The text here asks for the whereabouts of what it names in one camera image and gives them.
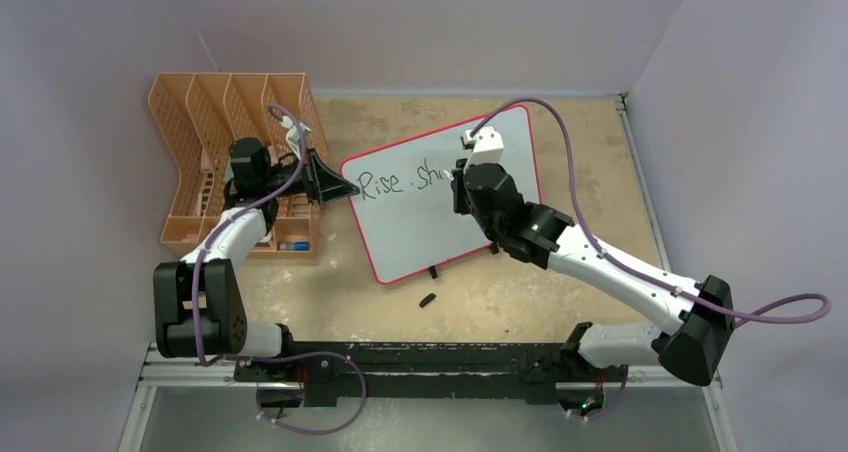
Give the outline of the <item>pink-framed whiteboard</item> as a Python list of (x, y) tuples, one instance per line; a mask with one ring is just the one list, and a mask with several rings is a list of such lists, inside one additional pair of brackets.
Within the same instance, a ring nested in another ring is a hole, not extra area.
[(480, 117), (346, 158), (341, 176), (376, 280), (391, 284), (432, 266), (485, 249), (474, 219), (453, 210), (449, 172), (470, 153), (461, 136)]

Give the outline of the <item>black marker cap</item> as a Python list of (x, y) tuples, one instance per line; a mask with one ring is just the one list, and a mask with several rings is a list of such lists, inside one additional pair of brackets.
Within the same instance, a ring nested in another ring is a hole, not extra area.
[(436, 298), (437, 298), (437, 295), (436, 295), (435, 293), (430, 293), (430, 294), (428, 294), (427, 296), (425, 296), (425, 297), (424, 297), (424, 298), (423, 298), (423, 299), (419, 302), (419, 307), (420, 307), (420, 308), (424, 308), (424, 307), (426, 307), (426, 306), (427, 306), (427, 305), (429, 305), (431, 302), (433, 302)]

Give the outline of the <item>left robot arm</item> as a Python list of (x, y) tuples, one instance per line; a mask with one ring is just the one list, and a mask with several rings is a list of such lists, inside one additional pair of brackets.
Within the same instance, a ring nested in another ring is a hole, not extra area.
[(321, 205), (355, 196), (360, 189), (331, 170), (313, 148), (302, 148), (291, 163), (274, 163), (257, 138), (230, 146), (229, 169), (218, 223), (194, 250), (154, 270), (157, 348), (166, 358), (195, 357), (203, 364), (225, 356), (259, 358), (264, 373), (284, 381), (298, 367), (289, 329), (248, 320), (237, 271), (273, 231), (280, 198), (303, 194)]

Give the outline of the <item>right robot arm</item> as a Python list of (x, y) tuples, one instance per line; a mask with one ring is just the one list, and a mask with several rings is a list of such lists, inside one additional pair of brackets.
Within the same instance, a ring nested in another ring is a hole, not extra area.
[(568, 215), (527, 202), (499, 164), (459, 159), (451, 172), (453, 207), (511, 258), (582, 281), (634, 309), (642, 324), (583, 324), (561, 353), (564, 371), (584, 379), (598, 368), (659, 365), (696, 386), (709, 385), (732, 336), (724, 280), (669, 274), (587, 234)]

